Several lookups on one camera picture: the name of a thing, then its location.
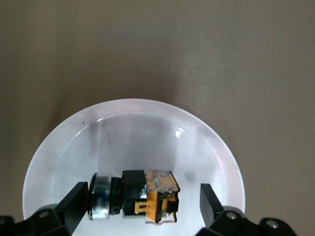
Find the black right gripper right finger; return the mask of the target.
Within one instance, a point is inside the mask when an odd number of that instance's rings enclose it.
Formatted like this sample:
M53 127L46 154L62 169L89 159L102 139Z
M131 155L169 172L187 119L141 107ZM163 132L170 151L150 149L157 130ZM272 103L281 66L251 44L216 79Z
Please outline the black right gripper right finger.
M205 223L198 236L295 236L296 232L277 218L251 222L236 207L222 206L210 184L200 185L200 211Z

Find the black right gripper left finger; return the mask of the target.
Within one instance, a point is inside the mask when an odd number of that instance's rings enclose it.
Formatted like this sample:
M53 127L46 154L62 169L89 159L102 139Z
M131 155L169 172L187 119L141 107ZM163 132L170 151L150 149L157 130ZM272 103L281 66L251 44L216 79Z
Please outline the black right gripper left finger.
M88 209L88 184L77 183L58 203L43 206L32 216L15 222L9 215L0 217L2 236L71 236Z

